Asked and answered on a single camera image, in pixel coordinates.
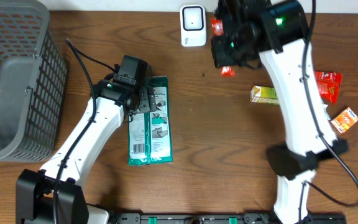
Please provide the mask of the small red Nescafe packet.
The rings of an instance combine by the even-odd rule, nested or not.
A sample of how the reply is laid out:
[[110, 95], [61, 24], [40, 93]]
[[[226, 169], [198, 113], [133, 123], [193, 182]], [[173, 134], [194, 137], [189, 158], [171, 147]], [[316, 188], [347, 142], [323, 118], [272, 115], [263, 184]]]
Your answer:
[[[213, 30], [213, 35], [215, 37], [224, 34], [222, 20], [219, 20], [219, 19], [216, 19], [215, 17], [213, 17], [211, 19], [211, 26], [212, 26], [212, 30]], [[235, 77], [235, 72], [231, 66], [224, 66], [221, 68], [221, 76], [222, 77]]]

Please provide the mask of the dark green packet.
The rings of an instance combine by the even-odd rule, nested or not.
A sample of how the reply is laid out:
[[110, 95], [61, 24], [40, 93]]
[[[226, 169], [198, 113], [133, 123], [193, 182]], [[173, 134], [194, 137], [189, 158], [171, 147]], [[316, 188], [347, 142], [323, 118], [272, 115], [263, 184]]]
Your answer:
[[146, 89], [155, 111], [136, 114], [129, 123], [128, 164], [145, 166], [173, 161], [167, 77], [149, 79]]

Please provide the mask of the yellow green juice carton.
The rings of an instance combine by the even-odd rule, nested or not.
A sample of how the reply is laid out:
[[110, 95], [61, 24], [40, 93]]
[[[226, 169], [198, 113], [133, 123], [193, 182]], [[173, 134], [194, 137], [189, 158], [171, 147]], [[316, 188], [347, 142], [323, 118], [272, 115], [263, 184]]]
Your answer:
[[254, 86], [250, 91], [250, 102], [278, 105], [279, 100], [274, 88]]

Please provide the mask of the red snack bag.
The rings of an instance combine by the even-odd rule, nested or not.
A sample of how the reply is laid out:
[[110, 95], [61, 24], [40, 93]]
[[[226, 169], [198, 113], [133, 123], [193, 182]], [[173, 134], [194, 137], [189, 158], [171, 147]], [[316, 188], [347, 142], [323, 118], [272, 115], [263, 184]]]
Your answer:
[[333, 104], [337, 103], [342, 74], [337, 72], [314, 72], [320, 96]]

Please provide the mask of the small orange tissue pack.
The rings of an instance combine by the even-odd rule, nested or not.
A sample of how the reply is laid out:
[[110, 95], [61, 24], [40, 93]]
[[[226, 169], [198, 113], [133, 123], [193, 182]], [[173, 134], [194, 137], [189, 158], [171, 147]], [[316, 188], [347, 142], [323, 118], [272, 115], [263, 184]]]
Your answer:
[[331, 124], [341, 134], [345, 133], [356, 122], [358, 122], [358, 116], [350, 109], [350, 107], [347, 107], [331, 120]]

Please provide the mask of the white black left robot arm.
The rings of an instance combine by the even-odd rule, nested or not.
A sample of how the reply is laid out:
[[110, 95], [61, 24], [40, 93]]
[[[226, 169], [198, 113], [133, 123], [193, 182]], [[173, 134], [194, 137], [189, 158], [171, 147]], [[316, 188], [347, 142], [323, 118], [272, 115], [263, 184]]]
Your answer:
[[86, 202], [83, 187], [111, 135], [133, 114], [156, 108], [148, 82], [101, 80], [74, 130], [41, 166], [16, 182], [16, 223], [108, 223], [111, 213]]

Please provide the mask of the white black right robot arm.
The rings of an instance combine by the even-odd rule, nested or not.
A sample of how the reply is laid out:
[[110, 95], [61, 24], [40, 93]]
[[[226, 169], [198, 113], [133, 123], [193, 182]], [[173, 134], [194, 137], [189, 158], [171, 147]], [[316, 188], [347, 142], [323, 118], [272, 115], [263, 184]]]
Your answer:
[[270, 146], [268, 162], [277, 174], [273, 221], [309, 223], [309, 183], [320, 161], [347, 151], [321, 102], [311, 58], [305, 12], [298, 1], [219, 1], [215, 18], [223, 33], [212, 38], [216, 67], [264, 67], [278, 96], [285, 142]]

